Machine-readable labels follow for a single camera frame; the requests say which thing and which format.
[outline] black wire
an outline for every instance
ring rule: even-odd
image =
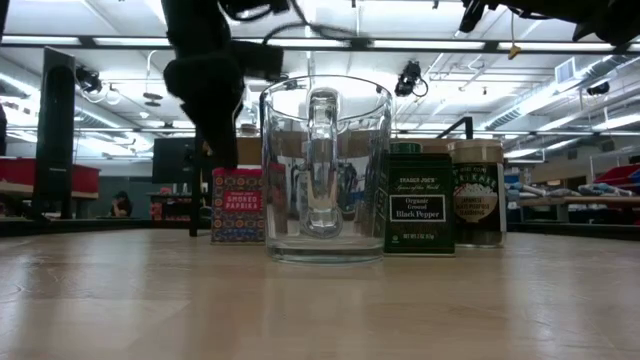
[[[425,97],[425,96],[427,96],[427,94],[429,94],[429,84],[427,84],[427,82],[424,81],[424,79],[422,79],[422,78],[420,78],[420,82],[424,84],[424,87],[425,87],[424,94],[420,94],[420,95],[416,94],[415,87],[413,88],[413,91],[411,91],[411,93],[416,97]]]
[[[516,9],[514,7],[509,6],[509,10],[511,10],[512,13],[518,15],[518,17],[522,18],[522,19],[529,19],[529,20],[549,20],[551,19],[548,16],[544,16],[544,15],[534,15],[534,14],[526,14],[524,11]]]
[[[251,22],[251,21],[260,20],[260,19],[262,19],[263,17],[265,17],[265,16],[267,16],[269,14],[271,14],[271,7],[269,7],[268,9],[266,9],[265,11],[263,11],[261,13],[258,13],[258,14],[252,15],[252,16],[247,16],[246,18],[238,17],[238,16],[236,16],[236,14],[227,13],[227,15],[229,15],[229,17],[232,20],[239,21],[239,22]]]
[[[302,8],[300,8],[300,5],[297,3],[297,1],[289,0],[289,2],[291,4],[291,7],[293,8],[293,11],[296,13],[298,18],[300,19],[300,22],[284,24],[271,30],[262,40],[263,45],[266,45],[269,42],[269,40],[271,40],[274,36],[276,36],[277,34],[285,30],[306,27],[306,26],[308,26],[311,29],[311,31],[320,35],[324,39],[335,40],[335,41],[353,41],[354,40],[353,38],[358,37],[358,34],[353,30],[310,23],[307,20],[307,18],[304,16],[304,12],[302,11]],[[342,35],[332,35],[330,34],[330,32],[335,32]]]

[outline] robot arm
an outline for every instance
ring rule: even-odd
[[[260,5],[288,10],[286,0],[162,0],[176,59],[164,71],[167,90],[226,168],[238,165],[235,120],[242,109],[244,77],[278,78],[281,48],[231,40],[220,8],[231,17]]]
[[[278,47],[233,41],[222,14],[238,21],[253,21],[270,13],[289,11],[304,15],[295,0],[162,0],[168,37],[176,59],[165,69],[167,90],[179,97],[184,112],[201,131],[216,155],[227,168],[238,164],[235,120],[242,108],[244,77],[277,79],[282,70],[283,51]],[[466,8],[460,25],[463,32],[472,31],[482,18],[485,7],[495,10],[506,5],[521,17],[537,13],[577,24],[574,41],[596,33],[601,39],[620,45],[640,33],[640,0],[461,0]],[[240,14],[266,8],[249,18]],[[286,24],[278,31],[300,26]],[[349,31],[309,24],[324,37]],[[366,39],[351,39],[351,47],[369,45]]]

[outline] fluorescent light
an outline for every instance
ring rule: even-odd
[[[98,133],[98,132],[128,132],[128,131],[133,131],[133,129],[123,129],[123,128],[76,128],[75,129],[76,132],[80,132],[80,133],[85,133],[85,134],[91,134],[91,133]]]
[[[146,0],[147,5],[151,8],[156,17],[162,22],[164,25],[167,25],[167,19],[164,17],[164,9],[162,8],[161,0]]]
[[[531,155],[535,152],[540,151],[540,149],[520,149],[520,150],[514,150],[511,152],[508,152],[506,154],[504,154],[505,158],[519,158],[519,157],[523,157],[523,156],[527,156],[527,155]]]
[[[271,39],[269,45],[306,48],[306,47],[347,47],[348,42],[327,40],[327,39]]]
[[[513,159],[513,160],[507,160],[509,162],[509,164],[545,164],[546,161],[544,160],[527,160],[527,159]]]
[[[24,140],[27,142],[31,142],[31,143],[37,143],[38,142],[38,137],[29,133],[26,133],[24,131],[9,131],[7,132],[7,136],[15,138],[15,139],[20,139],[20,140]]]
[[[538,135],[546,136],[591,136],[590,131],[539,131]]]
[[[618,127],[626,126],[640,121],[640,114],[634,114],[629,116],[622,116],[615,119],[607,120],[599,125],[593,127],[594,131],[605,131],[609,129],[615,129]]]
[[[104,37],[94,38],[95,43],[99,46],[171,46],[166,38],[116,38]]]
[[[176,131],[180,131],[182,133],[186,133],[188,132],[189,129],[165,129],[165,128],[156,128],[156,129],[140,129],[140,131],[142,132],[146,132],[146,133],[173,133]],[[193,131],[189,132],[190,134],[195,134],[196,129],[193,129]]]
[[[498,50],[510,50],[510,42],[498,44]],[[613,46],[606,43],[516,43],[522,50],[529,51],[611,51]]]
[[[573,120],[575,120],[575,119],[571,119],[571,118],[559,119],[559,120],[552,121],[552,122],[548,123],[547,125],[539,128],[538,130],[540,130],[540,131],[553,130],[553,129],[559,128],[562,125],[568,124],[568,123],[572,122]]]
[[[88,138],[78,140],[80,145],[88,147],[92,150],[97,150],[109,155],[132,155],[133,153],[129,149],[125,149],[122,146],[114,145],[106,141]]]
[[[34,115],[25,114],[22,111],[5,107],[4,111],[7,115],[7,123],[16,126],[38,126],[38,118]]]
[[[7,76],[5,74],[0,74],[0,80],[6,82],[7,84],[15,87],[16,89],[26,93],[27,95],[31,96],[31,95],[37,95],[38,97],[40,96],[40,90],[23,83],[22,81],[18,81],[10,76]]]
[[[607,136],[640,136],[640,131],[613,131],[607,132]]]
[[[571,140],[567,140],[567,141],[561,141],[561,142],[559,142],[559,143],[557,143],[557,144],[554,144],[554,145],[549,146],[549,147],[547,148],[547,150],[557,150],[557,149],[563,148],[563,147],[565,147],[565,146],[567,146],[567,145],[571,145],[571,144],[573,144],[573,143],[574,143],[574,142],[576,142],[576,141],[577,141],[577,139],[571,139]]]
[[[80,45],[80,39],[68,36],[21,36],[5,35],[2,44],[11,45]]]
[[[475,133],[479,133],[479,134],[491,134],[491,135],[529,135],[529,131],[511,131],[511,130],[503,130],[503,131],[491,131],[491,130],[480,130],[480,131],[474,131]]]
[[[376,40],[374,48],[387,49],[447,49],[482,50],[482,41]]]

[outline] glass mug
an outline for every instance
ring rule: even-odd
[[[391,93],[316,75],[273,85],[260,100],[269,255],[321,264],[380,259],[384,238],[373,226]]]

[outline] ceiling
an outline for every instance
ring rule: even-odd
[[[557,20],[513,19],[512,13],[501,6],[496,11],[486,11],[474,32],[462,34],[457,31],[464,13],[460,1],[440,1],[437,10],[433,9],[432,1],[368,0],[357,1],[355,8],[350,0],[306,0],[300,1],[300,4],[307,18],[315,23],[350,28],[372,38],[509,42],[513,34],[518,41],[569,42],[574,28],[572,24]],[[160,13],[160,0],[11,0],[5,33],[35,36],[163,37],[166,25]],[[278,25],[296,20],[295,14],[287,13],[269,16],[254,23],[231,22],[230,25],[235,37],[260,38]],[[281,34],[283,37],[293,38],[308,35],[304,29]],[[584,41],[599,40],[588,37]],[[101,114],[103,118],[112,117],[116,123],[129,124],[127,127],[161,127],[167,122],[173,122],[176,127],[191,127],[180,109],[180,102],[167,93],[163,83],[162,71],[174,59],[172,51],[154,52],[149,61],[148,72],[147,61],[151,51],[144,48],[69,48],[62,51],[75,56],[78,63],[99,71],[105,89],[112,87],[119,92],[120,95],[107,94],[105,90],[101,94],[87,95],[89,102],[96,103],[95,106],[105,111]],[[533,89],[553,82],[556,67],[574,56],[579,64],[597,63],[604,57],[573,55],[570,51],[564,55],[557,52],[521,54],[509,60],[504,53],[287,50],[283,71],[290,76],[306,75],[311,71],[314,74],[362,77],[393,90],[397,74],[407,61],[419,61],[430,91],[428,96],[421,99],[415,96],[395,99],[394,121],[397,128],[442,129],[463,116],[473,116],[474,123],[480,129],[499,109],[519,102],[523,96],[528,97]],[[25,74],[39,76],[42,72],[42,48],[8,45],[0,49],[0,57],[14,66],[12,70],[0,66],[0,73],[12,78],[19,80]],[[611,84],[609,98],[638,87],[640,75],[636,74],[637,69],[638,63],[629,61],[629,66],[616,68],[607,74]],[[260,92],[268,84],[259,79],[249,79],[247,84],[247,101],[255,105]],[[529,108],[526,114],[497,130],[536,130],[546,123],[605,101],[605,96],[591,97],[586,94],[581,100],[578,90],[579,88],[564,91],[552,101]],[[161,107],[145,105],[148,101],[142,96],[145,92],[162,95]],[[635,96],[631,97],[609,109],[627,106],[636,99]],[[593,118],[601,114],[602,111],[594,112]],[[245,111],[240,121],[253,121],[252,115]],[[514,140],[511,136],[510,145],[520,146],[522,139],[524,137]]]

